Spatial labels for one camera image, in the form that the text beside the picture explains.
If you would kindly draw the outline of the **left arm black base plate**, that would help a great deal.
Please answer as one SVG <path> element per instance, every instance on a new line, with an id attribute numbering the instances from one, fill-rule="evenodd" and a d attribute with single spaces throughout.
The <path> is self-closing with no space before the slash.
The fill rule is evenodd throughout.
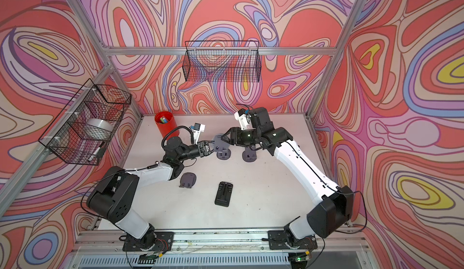
<path id="1" fill-rule="evenodd" d="M 123 242 L 124 252 L 154 252 L 166 253 L 171 251 L 174 241 L 174 232 L 147 232 L 141 239 L 131 235 L 123 235 L 119 240 Z"/>

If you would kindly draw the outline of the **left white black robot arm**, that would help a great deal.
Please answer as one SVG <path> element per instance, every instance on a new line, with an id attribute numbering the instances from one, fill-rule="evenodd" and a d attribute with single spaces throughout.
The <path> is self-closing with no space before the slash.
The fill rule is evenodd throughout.
<path id="1" fill-rule="evenodd" d="M 162 139 L 161 161 L 133 169 L 113 166 L 93 188 L 86 200 L 87 207 L 125 232 L 125 250 L 160 253 L 170 250 L 170 245 L 159 240 L 153 225 L 133 208 L 133 203 L 139 190 L 178 178 L 186 167 L 185 161 L 213 153 L 211 140 L 199 140 L 204 130 L 205 125 L 200 123 L 176 127 Z"/>

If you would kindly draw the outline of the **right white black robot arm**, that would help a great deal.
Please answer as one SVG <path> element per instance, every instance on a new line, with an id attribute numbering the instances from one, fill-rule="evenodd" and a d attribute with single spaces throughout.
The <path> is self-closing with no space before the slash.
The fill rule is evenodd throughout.
<path id="1" fill-rule="evenodd" d="M 234 113 L 238 127 L 231 127 L 222 141 L 244 148 L 266 150 L 283 163 L 303 186 L 313 204 L 306 215 L 283 228 L 290 246 L 309 236 L 326 238 L 350 221 L 354 192 L 323 174 L 302 152 L 294 137 L 283 127 L 274 127 L 265 108 L 242 108 Z"/>

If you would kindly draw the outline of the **grey phone stand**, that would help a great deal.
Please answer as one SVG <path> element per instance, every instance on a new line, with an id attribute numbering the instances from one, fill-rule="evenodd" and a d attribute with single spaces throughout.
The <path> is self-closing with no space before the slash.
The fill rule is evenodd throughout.
<path id="1" fill-rule="evenodd" d="M 220 160 L 228 160 L 232 156 L 232 152 L 229 149 L 219 150 L 216 153 L 216 157 Z"/>
<path id="2" fill-rule="evenodd" d="M 181 176 L 180 188 L 191 189 L 196 183 L 197 176 L 192 172 L 186 172 Z"/>
<path id="3" fill-rule="evenodd" d="M 245 150 L 242 153 L 242 159 L 246 163 L 252 163 L 257 160 L 257 154 L 256 151 L 252 150 L 251 148 L 245 148 Z"/>
<path id="4" fill-rule="evenodd" d="M 222 140 L 222 134 L 217 134 L 214 139 L 213 139 L 213 148 L 214 152 L 223 152 L 225 150 L 228 150 L 230 145 Z"/>

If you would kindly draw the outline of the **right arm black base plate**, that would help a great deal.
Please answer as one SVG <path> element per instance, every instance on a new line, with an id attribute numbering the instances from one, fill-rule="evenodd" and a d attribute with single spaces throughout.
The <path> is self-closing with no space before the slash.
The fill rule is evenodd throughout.
<path id="1" fill-rule="evenodd" d="M 271 250 L 308 250 L 311 252 L 318 249 L 315 236 L 297 239 L 286 230 L 269 230 L 267 237 L 262 238 L 262 241 L 267 242 Z"/>

